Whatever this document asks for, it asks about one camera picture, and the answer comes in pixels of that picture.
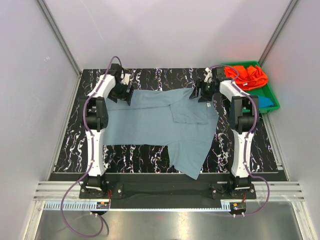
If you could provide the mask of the grey-blue t shirt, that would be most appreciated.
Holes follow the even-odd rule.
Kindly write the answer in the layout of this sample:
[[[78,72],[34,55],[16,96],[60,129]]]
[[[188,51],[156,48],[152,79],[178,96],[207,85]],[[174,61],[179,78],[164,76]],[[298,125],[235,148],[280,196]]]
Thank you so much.
[[[131,103],[106,100],[107,145],[166,146],[169,165],[197,180],[219,120],[213,104],[191,99],[191,88],[135,90]]]

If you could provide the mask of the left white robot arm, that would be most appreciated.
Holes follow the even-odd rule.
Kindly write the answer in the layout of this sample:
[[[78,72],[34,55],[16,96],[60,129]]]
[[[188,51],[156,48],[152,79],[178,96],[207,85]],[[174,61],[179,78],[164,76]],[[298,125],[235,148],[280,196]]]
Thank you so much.
[[[134,88],[129,86],[130,74],[121,64],[112,63],[101,74],[93,90],[81,99],[82,123],[87,139],[88,164],[80,192],[90,198],[103,198],[111,193],[106,181],[103,139],[109,123],[106,99],[131,104]]]

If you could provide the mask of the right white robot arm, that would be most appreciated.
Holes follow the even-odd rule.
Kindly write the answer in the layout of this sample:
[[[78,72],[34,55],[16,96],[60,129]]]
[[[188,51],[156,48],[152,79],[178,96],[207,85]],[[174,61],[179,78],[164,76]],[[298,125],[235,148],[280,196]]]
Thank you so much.
[[[227,77],[225,68],[234,70],[236,76]],[[239,72],[229,65],[215,65],[205,69],[204,79],[195,83],[190,99],[209,102],[215,93],[225,96],[230,103],[229,124],[234,136],[233,163],[226,184],[216,192],[233,199],[242,199],[251,191],[252,176],[249,167],[251,144],[259,115],[259,98],[250,96],[236,84]]]

